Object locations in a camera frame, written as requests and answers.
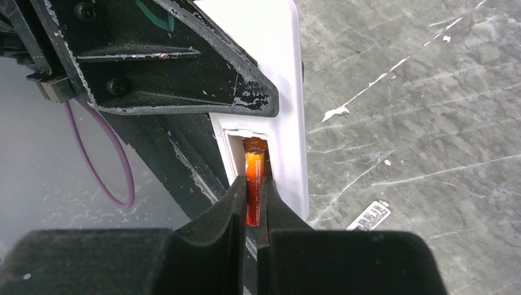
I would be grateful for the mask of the white battery cover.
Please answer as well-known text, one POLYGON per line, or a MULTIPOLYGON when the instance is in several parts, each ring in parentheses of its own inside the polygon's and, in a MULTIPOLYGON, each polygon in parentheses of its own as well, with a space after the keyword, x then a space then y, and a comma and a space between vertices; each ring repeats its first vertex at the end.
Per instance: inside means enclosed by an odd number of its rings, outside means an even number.
POLYGON ((355 218, 346 230, 375 230, 390 215, 391 210, 388 202, 383 200, 373 201, 357 218, 355 218))

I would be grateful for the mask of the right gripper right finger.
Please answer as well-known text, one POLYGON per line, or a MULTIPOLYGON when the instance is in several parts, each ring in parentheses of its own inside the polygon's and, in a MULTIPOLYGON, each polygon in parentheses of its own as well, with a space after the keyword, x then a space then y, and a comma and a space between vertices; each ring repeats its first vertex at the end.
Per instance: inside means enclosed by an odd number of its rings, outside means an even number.
POLYGON ((446 294, 419 236, 399 231, 315 230, 280 197, 260 193, 259 294, 446 294))

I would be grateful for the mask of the white remote control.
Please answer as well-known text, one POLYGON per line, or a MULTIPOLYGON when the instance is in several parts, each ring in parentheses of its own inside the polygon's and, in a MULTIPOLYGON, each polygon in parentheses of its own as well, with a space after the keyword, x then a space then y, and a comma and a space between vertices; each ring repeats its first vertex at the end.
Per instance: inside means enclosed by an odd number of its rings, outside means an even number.
POLYGON ((227 179, 245 172, 243 139, 266 140, 272 175, 284 202, 302 219, 309 213, 304 88, 299 13, 294 1, 197 1, 256 61, 277 87, 275 117, 210 115, 227 179))

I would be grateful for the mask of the orange red AA battery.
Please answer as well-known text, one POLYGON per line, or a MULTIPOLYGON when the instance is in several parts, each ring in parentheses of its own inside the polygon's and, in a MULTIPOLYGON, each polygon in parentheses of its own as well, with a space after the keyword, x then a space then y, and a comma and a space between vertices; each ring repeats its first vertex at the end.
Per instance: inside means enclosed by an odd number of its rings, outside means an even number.
POLYGON ((247 217, 250 226, 260 224, 260 192, 265 175, 265 151, 249 149, 245 154, 245 176, 247 187, 247 217))

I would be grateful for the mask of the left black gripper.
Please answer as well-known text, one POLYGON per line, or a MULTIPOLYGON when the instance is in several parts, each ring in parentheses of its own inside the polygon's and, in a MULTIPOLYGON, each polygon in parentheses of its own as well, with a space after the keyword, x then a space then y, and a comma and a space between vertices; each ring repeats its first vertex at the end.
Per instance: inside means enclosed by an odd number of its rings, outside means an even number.
POLYGON ((1 56, 26 66, 45 99, 65 103, 77 96, 31 1, 1 1, 1 56))

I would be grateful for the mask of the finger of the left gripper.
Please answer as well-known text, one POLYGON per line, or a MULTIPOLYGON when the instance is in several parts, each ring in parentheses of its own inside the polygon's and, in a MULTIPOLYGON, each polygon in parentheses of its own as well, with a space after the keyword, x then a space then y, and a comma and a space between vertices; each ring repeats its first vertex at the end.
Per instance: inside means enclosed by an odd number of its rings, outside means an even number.
POLYGON ((33 1, 72 87, 121 115, 275 117, 277 87, 193 1, 33 1))

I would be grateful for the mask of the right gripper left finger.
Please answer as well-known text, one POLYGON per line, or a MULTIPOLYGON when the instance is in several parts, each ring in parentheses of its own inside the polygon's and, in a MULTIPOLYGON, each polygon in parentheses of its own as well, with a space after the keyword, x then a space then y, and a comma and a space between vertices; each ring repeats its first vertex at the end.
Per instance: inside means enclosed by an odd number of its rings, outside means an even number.
POLYGON ((2 294, 242 294, 246 179, 177 229, 38 230, 1 264, 2 294))

